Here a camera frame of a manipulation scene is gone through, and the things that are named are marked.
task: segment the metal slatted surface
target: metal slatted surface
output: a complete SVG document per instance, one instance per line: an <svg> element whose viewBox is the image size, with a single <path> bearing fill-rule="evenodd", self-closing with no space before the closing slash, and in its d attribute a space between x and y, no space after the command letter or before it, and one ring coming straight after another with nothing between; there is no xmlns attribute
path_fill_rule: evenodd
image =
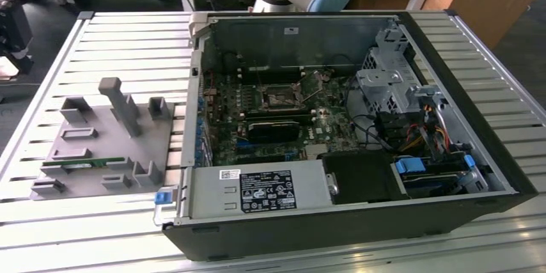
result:
<svg viewBox="0 0 546 273"><path fill-rule="evenodd" d="M57 113L62 98L84 95L90 105L105 104L96 90L104 76L124 81L121 90L133 94L137 103L161 95L176 104L166 180L176 182L178 176L191 55L188 15L97 13L74 27L58 66L49 72L52 80L41 86L41 98L34 98L36 110L21 123L22 134L10 141L13 155L0 160L9 160L0 181L1 272L364 272L368 267L373 272L428 272L429 267L443 272L539 270L546 264L543 120L524 93L514 91L518 86L507 83L502 67L491 64L451 18L439 12L412 15L540 191L536 198L448 235L211 263L188 261L162 237L152 223L150 193L29 201L29 186L62 121Z"/></svg>

